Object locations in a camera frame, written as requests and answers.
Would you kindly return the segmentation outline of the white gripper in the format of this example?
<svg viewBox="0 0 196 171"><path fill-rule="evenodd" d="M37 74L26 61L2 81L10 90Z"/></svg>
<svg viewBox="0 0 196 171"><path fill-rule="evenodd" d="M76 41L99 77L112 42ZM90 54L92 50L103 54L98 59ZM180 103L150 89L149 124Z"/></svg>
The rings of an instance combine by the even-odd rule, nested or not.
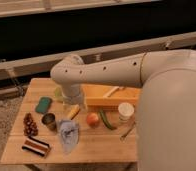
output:
<svg viewBox="0 0 196 171"><path fill-rule="evenodd" d="M84 93L80 84L62 85L62 97L70 105L83 104Z"/></svg>

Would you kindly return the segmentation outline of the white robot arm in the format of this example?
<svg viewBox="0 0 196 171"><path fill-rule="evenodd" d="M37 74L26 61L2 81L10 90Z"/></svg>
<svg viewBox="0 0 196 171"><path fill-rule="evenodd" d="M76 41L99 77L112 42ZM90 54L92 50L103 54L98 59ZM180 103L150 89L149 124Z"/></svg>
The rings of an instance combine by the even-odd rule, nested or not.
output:
<svg viewBox="0 0 196 171"><path fill-rule="evenodd" d="M66 100L82 83L135 87L139 171L196 171L196 51L140 53L85 64L78 55L51 69Z"/></svg>

